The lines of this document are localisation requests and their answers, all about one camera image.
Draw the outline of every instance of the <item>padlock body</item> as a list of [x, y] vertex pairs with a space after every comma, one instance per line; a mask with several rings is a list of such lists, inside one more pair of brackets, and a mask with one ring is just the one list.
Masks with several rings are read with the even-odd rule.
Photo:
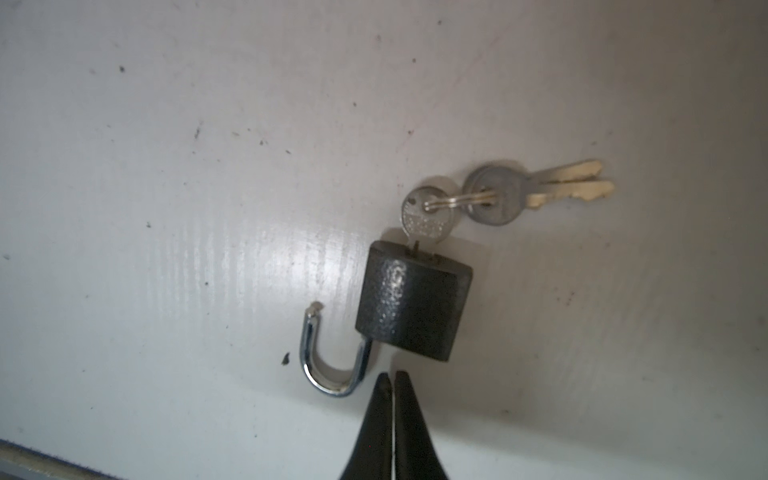
[[378, 240], [368, 252], [355, 328], [374, 340], [445, 362], [471, 283], [469, 265]]

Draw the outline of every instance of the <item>padlock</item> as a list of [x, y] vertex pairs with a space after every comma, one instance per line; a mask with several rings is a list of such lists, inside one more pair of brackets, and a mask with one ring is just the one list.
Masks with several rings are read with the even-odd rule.
[[384, 240], [371, 244], [355, 323], [363, 341], [352, 375], [345, 382], [333, 382], [315, 367], [319, 305], [306, 310], [300, 361], [306, 377], [320, 391], [349, 395], [365, 375], [374, 340], [448, 361], [472, 283], [472, 268], [424, 249], [444, 240], [455, 224], [452, 209], [425, 209], [425, 202], [445, 197], [437, 187], [415, 189], [401, 207], [409, 245]]
[[447, 362], [472, 268], [379, 240], [368, 251], [355, 328], [363, 336]]

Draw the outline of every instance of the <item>padlock shackle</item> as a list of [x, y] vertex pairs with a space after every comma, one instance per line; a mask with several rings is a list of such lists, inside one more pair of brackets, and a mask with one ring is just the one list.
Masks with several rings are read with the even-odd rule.
[[352, 393], [366, 376], [368, 358], [371, 354], [373, 340], [363, 337], [357, 349], [355, 366], [352, 375], [344, 382], [329, 380], [315, 366], [315, 342], [317, 340], [317, 328], [320, 323], [319, 306], [313, 303], [304, 311], [304, 327], [301, 331], [301, 345], [299, 345], [299, 358], [304, 374], [312, 385], [320, 392], [334, 397], [344, 397]]

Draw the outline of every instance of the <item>key blade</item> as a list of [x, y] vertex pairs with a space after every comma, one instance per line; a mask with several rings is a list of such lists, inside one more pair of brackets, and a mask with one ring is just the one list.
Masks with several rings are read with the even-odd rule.
[[434, 253], [435, 247], [437, 247], [437, 242], [435, 242], [434, 239], [424, 237], [423, 235], [414, 235], [408, 237], [406, 247], [408, 247], [408, 250], [411, 250], [414, 254], [417, 254], [418, 252]]
[[585, 202], [612, 194], [616, 186], [609, 180], [565, 184], [539, 184], [525, 195], [526, 208], [537, 209], [561, 198], [578, 198]]
[[532, 180], [540, 184], [578, 182], [593, 179], [602, 170], [603, 162], [592, 159], [536, 172]]

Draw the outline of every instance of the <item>silver key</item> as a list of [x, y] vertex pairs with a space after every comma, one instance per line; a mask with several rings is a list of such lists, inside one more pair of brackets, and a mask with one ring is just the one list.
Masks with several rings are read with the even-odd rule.
[[486, 225], [505, 225], [525, 209], [538, 209], [561, 198], [585, 201], [607, 197], [615, 190], [613, 182], [594, 180], [603, 166], [599, 160], [526, 174], [501, 165], [485, 165], [472, 172], [462, 188], [465, 197], [495, 193], [495, 201], [467, 200], [464, 210], [474, 221]]
[[450, 235], [455, 224], [455, 209], [441, 208], [427, 211], [424, 204], [447, 198], [448, 194], [437, 187], [419, 187], [406, 196], [400, 210], [402, 229], [408, 235], [411, 250], [429, 251], [436, 243]]

